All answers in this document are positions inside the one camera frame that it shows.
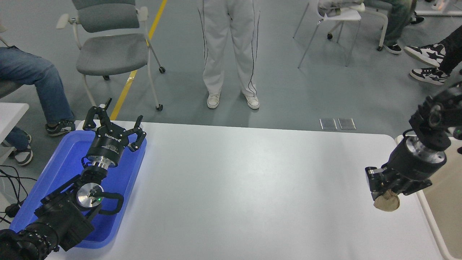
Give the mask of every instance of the chair leg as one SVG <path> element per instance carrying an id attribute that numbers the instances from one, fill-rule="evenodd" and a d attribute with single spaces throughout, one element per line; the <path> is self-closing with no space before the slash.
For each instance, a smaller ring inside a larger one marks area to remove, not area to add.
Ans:
<path id="1" fill-rule="evenodd" d="M 93 99 L 93 96 L 92 96 L 92 94 L 91 94 L 91 92 L 90 92 L 90 89 L 89 89 L 89 87 L 88 87 L 88 84 L 87 84 L 87 82 L 86 82 L 86 75 L 85 75 L 85 74 L 82 74 L 82 77 L 84 78 L 84 88 L 85 88 L 85 90 L 86 90 L 86 92 L 87 92 L 88 98 L 90 99 L 91 104 L 92 104 L 93 106 L 96 106 L 95 100 Z"/>
<path id="2" fill-rule="evenodd" d="M 159 100 L 157 99 L 157 94 L 156 94 L 156 88 L 154 87 L 154 81 L 152 80 L 151 56 L 149 55 L 149 50 L 148 50 L 148 59 L 147 59 L 147 75 L 149 77 L 149 83 L 151 84 L 152 93 L 154 94 L 154 102 L 156 102 L 156 110 L 162 111 L 164 106 L 162 104 L 159 104 Z"/>
<path id="3" fill-rule="evenodd" d="M 340 26 L 340 32 L 339 32 L 339 37 L 337 38 L 337 43 L 339 43 L 340 40 L 340 35 L 342 35 L 342 30 L 343 30 L 343 24 L 345 21 L 342 21 L 341 26 Z"/>
<path id="4" fill-rule="evenodd" d="M 300 25 L 302 24 L 303 18 L 305 17 L 306 11 L 308 10 L 308 6 L 310 5 L 310 2 L 306 5 L 305 12 L 302 15 L 302 18 L 300 19 L 300 22 L 298 23 L 297 29 L 295 30 L 295 33 L 293 34 L 292 38 L 295 38 L 295 35 L 297 34 L 298 29 L 300 28 Z"/>
<path id="5" fill-rule="evenodd" d="M 147 39 L 147 42 L 148 42 L 149 49 L 152 51 L 152 54 L 154 54 L 154 58 L 156 58 L 157 64 L 159 65 L 160 73 L 164 74 L 165 73 L 165 68 L 162 67 L 162 65 L 160 65 L 160 61 L 157 58 L 157 55 L 156 55 L 156 52 L 154 51 L 154 48 L 152 47 L 151 41 L 149 39 Z"/>
<path id="6" fill-rule="evenodd" d="M 379 12 L 378 10 L 376 11 L 371 11 L 366 9 L 365 13 L 373 14 L 382 17 L 383 19 L 383 26 L 382 26 L 382 34 L 380 35 L 380 40 L 378 43 L 378 51 L 381 51 L 383 48 L 383 41 L 385 40 L 385 33 L 387 32 L 387 27 L 388 27 L 388 16 Z"/>
<path id="7" fill-rule="evenodd" d="M 359 27 L 361 26 L 361 20 L 358 21 L 358 29 L 356 30 L 356 34 L 354 36 L 354 40 L 353 40 L 353 43 L 351 44 L 351 48 L 350 48 L 350 53 L 348 54 L 348 58 L 346 59 L 346 65 L 345 67 L 348 66 L 348 63 L 350 62 L 350 57 L 351 57 L 351 53 L 353 52 L 353 46 L 354 46 L 354 43 L 356 42 L 356 37 L 358 36 L 358 32 L 359 32 Z"/>
<path id="8" fill-rule="evenodd" d="M 302 65 L 302 61 L 303 61 L 303 59 L 305 58 L 305 55 L 306 55 L 306 53 L 308 52 L 308 49 L 310 48 L 311 42 L 313 41 L 313 38 L 315 37 L 316 31 L 317 31 L 317 29 L 319 28 L 319 25 L 321 24 L 321 22 L 322 22 L 322 19 L 318 21 L 318 24 L 317 24 L 317 26 L 316 26 L 316 29 L 315 29 L 315 31 L 313 32 L 313 36 L 311 36 L 311 40 L 310 40 L 310 42 L 308 43 L 308 47 L 306 47 L 305 53 L 303 53 L 302 60 L 300 60 L 300 63 L 298 64 L 298 67 L 297 67 L 297 68 L 300 68 L 300 66 Z"/>

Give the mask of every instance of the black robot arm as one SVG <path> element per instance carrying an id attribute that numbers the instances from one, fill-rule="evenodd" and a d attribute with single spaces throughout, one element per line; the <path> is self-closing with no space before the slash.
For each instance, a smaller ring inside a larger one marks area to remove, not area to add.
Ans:
<path id="1" fill-rule="evenodd" d="M 93 230 L 92 219 L 97 214 L 113 215 L 118 213 L 124 201 L 121 194 L 105 192 L 101 182 L 106 178 L 109 167 L 116 167 L 124 148 L 129 146 L 136 151 L 146 137 L 140 128 L 142 116 L 139 116 L 131 130 L 112 123 L 106 109 L 92 107 L 85 119 L 85 130 L 95 131 L 95 138 L 88 149 L 82 165 L 81 174 L 71 178 L 55 191 L 44 197 L 34 214 L 36 221 L 24 230 L 15 233 L 10 229 L 0 230 L 0 260 L 43 260 L 52 251 L 65 251 L 84 240 Z M 96 128 L 94 117 L 98 116 L 101 126 Z M 137 134 L 132 144 L 128 137 Z M 112 210 L 102 210 L 103 199 L 116 199 L 117 206 Z"/>
<path id="2" fill-rule="evenodd" d="M 455 138 L 462 137 L 462 89 L 451 87 L 426 97 L 409 123 L 416 136 L 403 134 L 387 163 L 365 169 L 373 200 L 388 190 L 409 195 L 432 185 L 429 177 L 446 163 L 449 129 Z"/>

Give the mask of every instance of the white chair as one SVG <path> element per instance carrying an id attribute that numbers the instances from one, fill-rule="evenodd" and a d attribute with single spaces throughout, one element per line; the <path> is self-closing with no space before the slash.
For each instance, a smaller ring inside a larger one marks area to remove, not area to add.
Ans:
<path id="1" fill-rule="evenodd" d="M 306 8 L 305 8 L 305 12 L 303 13 L 303 16 L 302 18 L 300 19 L 300 23 L 298 24 L 298 27 L 297 29 L 295 30 L 295 33 L 293 35 L 292 38 L 295 38 L 295 35 L 297 34 L 297 31 L 302 23 L 302 20 L 303 18 L 305 17 L 305 14 L 308 10 L 308 7 L 309 7 L 310 3 L 307 4 Z M 303 62 L 303 59 L 305 58 L 306 56 L 306 53 L 308 52 L 308 49 L 310 48 L 311 46 L 311 42 L 313 41 L 313 38 L 316 34 L 316 31 L 317 29 L 319 28 L 319 25 L 321 24 L 322 21 L 336 21 L 337 24 L 334 26 L 334 28 L 331 30 L 333 31 L 335 28 L 337 28 L 339 25 L 340 26 L 340 32 L 339 32 L 339 36 L 337 38 L 337 43 L 339 42 L 339 39 L 340 39 L 340 35 L 342 33 L 342 29 L 343 29 L 343 24 L 345 21 L 358 21 L 358 29 L 356 30 L 356 34 L 354 36 L 354 40 L 353 40 L 353 43 L 351 45 L 351 48 L 350 48 L 350 51 L 348 53 L 348 58 L 346 59 L 346 64 L 345 66 L 348 66 L 348 63 L 350 61 L 350 57 L 351 57 L 351 53 L 353 51 L 353 46 L 354 46 L 354 43 L 356 41 L 356 37 L 358 36 L 358 32 L 359 32 L 359 26 L 361 24 L 361 16 L 359 15 L 359 12 L 353 8 L 342 8 L 342 11 L 340 13 L 340 15 L 336 15 L 336 16 L 331 16 L 331 17 L 328 17 L 326 14 L 324 16 L 321 16 L 317 10 L 317 6 L 318 4 L 316 4 L 315 8 L 314 8 L 314 12 L 317 14 L 317 16 L 320 18 L 320 20 L 317 22 L 317 26 L 316 26 L 316 29 L 315 31 L 313 32 L 313 36 L 311 37 L 311 40 L 310 42 L 308 43 L 308 47 L 306 47 L 306 50 L 305 50 L 305 53 L 303 54 L 302 56 L 302 59 L 300 61 L 300 63 L 298 64 L 298 68 L 300 68 L 300 66 L 302 65 L 302 62 Z M 361 4 L 359 6 L 360 9 L 364 9 L 364 4 Z"/>

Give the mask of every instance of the black pants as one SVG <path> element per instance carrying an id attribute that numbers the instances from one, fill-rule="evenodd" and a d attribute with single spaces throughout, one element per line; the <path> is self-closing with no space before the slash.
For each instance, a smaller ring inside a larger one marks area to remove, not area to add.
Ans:
<path id="1" fill-rule="evenodd" d="M 462 25 L 439 43 L 446 49 L 446 56 L 439 69 L 450 74 L 462 61 Z"/>

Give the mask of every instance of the chair seat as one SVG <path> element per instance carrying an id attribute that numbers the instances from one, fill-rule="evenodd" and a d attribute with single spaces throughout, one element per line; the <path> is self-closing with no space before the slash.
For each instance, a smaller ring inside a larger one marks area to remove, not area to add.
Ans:
<path id="1" fill-rule="evenodd" d="M 80 50 L 77 70 L 85 75 L 116 75 L 147 64 L 148 46 L 141 33 L 88 39 Z"/>
<path id="2" fill-rule="evenodd" d="M 358 11 L 353 10 L 351 8 L 342 9 L 340 15 L 335 15 L 328 17 L 325 15 L 323 17 L 324 20 L 331 20 L 331 21 L 359 21 L 361 20 L 361 15 Z"/>
<path id="3" fill-rule="evenodd" d="M 0 79 L 0 99 L 17 90 L 22 85 L 14 81 Z"/>

